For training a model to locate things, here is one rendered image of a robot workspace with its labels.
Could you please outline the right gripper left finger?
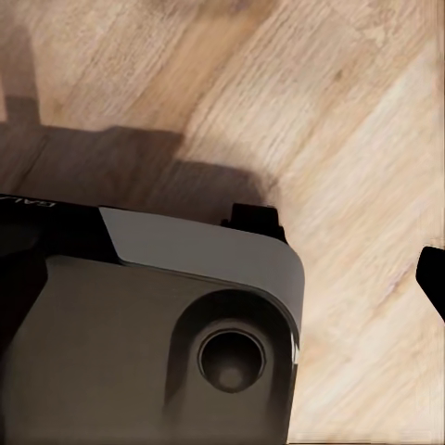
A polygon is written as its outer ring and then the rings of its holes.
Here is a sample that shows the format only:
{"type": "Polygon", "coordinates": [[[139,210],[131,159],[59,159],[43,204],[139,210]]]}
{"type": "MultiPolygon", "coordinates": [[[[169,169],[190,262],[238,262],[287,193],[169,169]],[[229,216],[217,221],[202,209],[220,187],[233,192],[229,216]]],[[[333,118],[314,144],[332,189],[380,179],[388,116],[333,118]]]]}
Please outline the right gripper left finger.
{"type": "Polygon", "coordinates": [[[0,257],[0,357],[48,282],[41,248],[0,257]]]}

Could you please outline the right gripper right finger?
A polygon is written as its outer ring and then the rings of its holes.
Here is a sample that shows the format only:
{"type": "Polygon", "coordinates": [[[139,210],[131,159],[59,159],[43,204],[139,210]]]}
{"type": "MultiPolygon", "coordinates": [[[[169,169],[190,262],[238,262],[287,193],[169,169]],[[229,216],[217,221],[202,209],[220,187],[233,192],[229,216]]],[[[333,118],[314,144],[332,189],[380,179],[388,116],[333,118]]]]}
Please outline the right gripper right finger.
{"type": "Polygon", "coordinates": [[[417,264],[415,278],[439,315],[445,320],[445,250],[424,247],[417,264]]]}

